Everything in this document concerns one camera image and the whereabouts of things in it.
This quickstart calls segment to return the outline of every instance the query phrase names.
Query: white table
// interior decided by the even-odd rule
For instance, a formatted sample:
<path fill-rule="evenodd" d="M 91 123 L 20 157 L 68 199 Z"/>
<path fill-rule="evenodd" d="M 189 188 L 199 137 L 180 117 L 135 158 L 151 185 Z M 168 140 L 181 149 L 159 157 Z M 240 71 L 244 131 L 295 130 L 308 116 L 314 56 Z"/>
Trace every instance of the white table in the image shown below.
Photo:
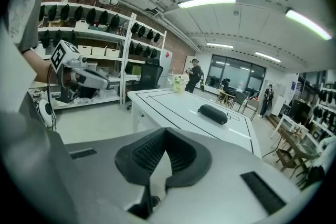
<path fill-rule="evenodd" d="M 133 131 L 138 131 L 139 116 L 145 115 L 156 127 L 173 127 L 202 134 L 239 145 L 261 157 L 259 143 L 251 120 L 235 111 L 188 92 L 171 89 L 133 91 Z M 220 125 L 197 112 L 203 104 L 209 104 L 227 114 L 228 121 Z"/>

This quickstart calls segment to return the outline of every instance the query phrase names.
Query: gray floor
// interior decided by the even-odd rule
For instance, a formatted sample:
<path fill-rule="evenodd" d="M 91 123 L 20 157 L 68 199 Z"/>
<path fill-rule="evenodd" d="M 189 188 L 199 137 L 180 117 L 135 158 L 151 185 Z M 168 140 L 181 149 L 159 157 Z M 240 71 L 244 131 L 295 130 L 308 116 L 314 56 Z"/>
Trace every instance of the gray floor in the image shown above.
<path fill-rule="evenodd" d="M 215 95 L 202 92 L 198 89 L 195 89 L 194 94 L 208 100 L 216 100 Z M 233 110 L 237 111 L 238 108 L 239 105 L 235 104 Z M 246 109 L 244 114 L 251 117 L 253 111 Z M 270 152 L 272 145 L 275 143 L 274 139 L 270 139 L 274 128 L 268 121 L 257 116 L 254 117 L 252 125 L 258 138 L 261 154 L 264 155 Z M 140 122 L 139 131 L 143 130 L 146 130 L 146 127 Z M 128 135 L 133 133 L 131 111 L 120 107 L 118 102 L 58 110 L 57 132 L 59 132 L 65 144 L 104 140 Z M 276 155 L 270 154 L 263 160 L 280 170 L 282 164 L 281 162 L 276 163 L 277 159 Z M 283 173 L 289 178 L 292 172 L 293 169 L 286 169 Z M 170 160 L 165 154 L 151 177 L 152 194 L 158 195 L 161 198 L 164 197 L 165 179 L 170 175 Z M 295 184 L 298 179 L 294 175 L 291 181 Z"/>

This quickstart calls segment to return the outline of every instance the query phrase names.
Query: ceiling light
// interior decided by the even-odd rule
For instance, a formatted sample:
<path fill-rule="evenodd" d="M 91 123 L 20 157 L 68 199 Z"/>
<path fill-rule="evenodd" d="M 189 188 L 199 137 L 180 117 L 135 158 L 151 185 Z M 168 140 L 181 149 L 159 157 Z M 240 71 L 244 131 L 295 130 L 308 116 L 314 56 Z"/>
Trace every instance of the ceiling light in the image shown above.
<path fill-rule="evenodd" d="M 259 53 L 259 52 L 256 52 L 256 55 L 263 56 L 263 57 L 268 58 L 268 59 L 271 59 L 271 60 L 273 60 L 273 61 L 275 61 L 275 62 L 281 62 L 281 60 L 279 60 L 279 59 L 273 58 L 273 57 L 268 56 L 268 55 L 266 55 L 266 54 L 261 54 L 261 53 Z"/>
<path fill-rule="evenodd" d="M 216 43 L 207 43 L 208 46 L 219 46 L 219 47 L 225 47 L 225 48 L 231 48 L 233 49 L 233 46 L 231 45 L 225 45 L 225 44 L 216 44 Z"/>
<path fill-rule="evenodd" d="M 189 0 L 178 3 L 180 8 L 191 8 L 195 6 L 210 5 L 210 4 L 235 4 L 236 0 Z"/>
<path fill-rule="evenodd" d="M 286 12 L 286 17 L 291 18 L 304 26 L 307 26 L 309 29 L 313 30 L 315 33 L 320 35 L 322 38 L 325 40 L 331 39 L 332 37 L 325 31 L 323 30 L 320 26 L 318 26 L 316 23 L 311 21 L 310 19 L 304 17 L 302 14 L 296 12 L 295 10 L 288 10 Z"/>
<path fill-rule="evenodd" d="M 219 64 L 219 65 L 227 65 L 227 66 L 230 65 L 229 63 L 224 63 L 224 62 L 220 62 L 220 61 L 216 61 L 216 63 Z"/>

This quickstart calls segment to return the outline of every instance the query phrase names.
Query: white box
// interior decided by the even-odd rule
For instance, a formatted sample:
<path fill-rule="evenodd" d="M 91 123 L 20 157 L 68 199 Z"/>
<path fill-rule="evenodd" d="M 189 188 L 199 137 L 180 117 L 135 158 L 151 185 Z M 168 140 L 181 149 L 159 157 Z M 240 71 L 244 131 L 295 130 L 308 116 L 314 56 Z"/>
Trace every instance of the white box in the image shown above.
<path fill-rule="evenodd" d="M 84 55 L 91 55 L 91 50 L 92 47 L 91 46 L 82 46 L 82 45 L 78 45 L 78 50 L 81 54 Z"/>
<path fill-rule="evenodd" d="M 87 30 L 89 29 L 89 25 L 86 23 L 85 20 L 79 20 L 76 22 L 75 29 L 76 30 Z"/>
<path fill-rule="evenodd" d="M 110 75 L 110 67 L 97 67 L 97 72 L 108 78 Z"/>
<path fill-rule="evenodd" d="M 92 55 L 105 55 L 106 48 L 92 47 Z"/>
<path fill-rule="evenodd" d="M 109 57 L 119 57 L 119 50 L 106 49 L 105 55 Z"/>
<path fill-rule="evenodd" d="M 97 62 L 88 62 L 88 68 L 95 71 L 97 69 Z"/>

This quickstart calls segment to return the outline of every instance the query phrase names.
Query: man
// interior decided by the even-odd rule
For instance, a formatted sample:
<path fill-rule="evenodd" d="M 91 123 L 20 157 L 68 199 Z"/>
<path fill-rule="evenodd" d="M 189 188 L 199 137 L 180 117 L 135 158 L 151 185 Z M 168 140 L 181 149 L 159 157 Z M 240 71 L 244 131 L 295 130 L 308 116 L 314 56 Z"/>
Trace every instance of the man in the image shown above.
<path fill-rule="evenodd" d="M 193 93 L 195 86 L 198 84 L 201 79 L 201 67 L 198 65 L 198 60 L 194 58 L 191 63 L 193 64 L 193 68 L 190 70 L 186 70 L 185 72 L 189 75 L 189 82 L 185 86 L 185 90 L 187 92 Z"/>
<path fill-rule="evenodd" d="M 270 84 L 264 94 L 264 101 L 262 102 L 261 112 L 258 115 L 259 118 L 262 118 L 264 116 L 266 110 L 270 110 L 272 108 L 273 96 L 274 96 L 273 86 L 272 84 Z"/>

